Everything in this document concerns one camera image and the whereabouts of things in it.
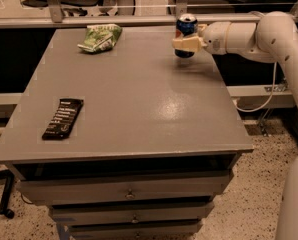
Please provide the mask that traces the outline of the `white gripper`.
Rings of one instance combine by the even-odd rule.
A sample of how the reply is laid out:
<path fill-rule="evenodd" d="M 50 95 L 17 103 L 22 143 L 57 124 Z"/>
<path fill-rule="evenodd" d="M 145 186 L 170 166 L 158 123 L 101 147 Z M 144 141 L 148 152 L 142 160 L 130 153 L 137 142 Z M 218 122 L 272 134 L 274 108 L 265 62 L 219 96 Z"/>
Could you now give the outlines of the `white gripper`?
<path fill-rule="evenodd" d="M 199 52 L 205 49 L 213 55 L 224 55 L 226 51 L 227 34 L 230 22 L 215 22 L 210 25 L 198 24 L 198 31 L 202 31 L 202 38 L 199 36 L 174 38 L 172 46 L 176 50 L 186 52 Z"/>

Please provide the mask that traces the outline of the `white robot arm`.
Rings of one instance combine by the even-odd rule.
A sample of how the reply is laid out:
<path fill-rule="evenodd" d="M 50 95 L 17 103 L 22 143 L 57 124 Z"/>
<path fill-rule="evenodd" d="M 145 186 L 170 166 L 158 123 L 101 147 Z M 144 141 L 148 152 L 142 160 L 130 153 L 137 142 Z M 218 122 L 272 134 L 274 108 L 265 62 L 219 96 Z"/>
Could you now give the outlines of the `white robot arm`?
<path fill-rule="evenodd" d="M 289 14 L 270 12 L 257 23 L 200 24 L 196 33 L 174 38 L 172 46 L 186 52 L 205 50 L 278 63 L 298 108 L 298 29 Z M 298 240 L 298 156 L 285 180 L 275 240 Z"/>

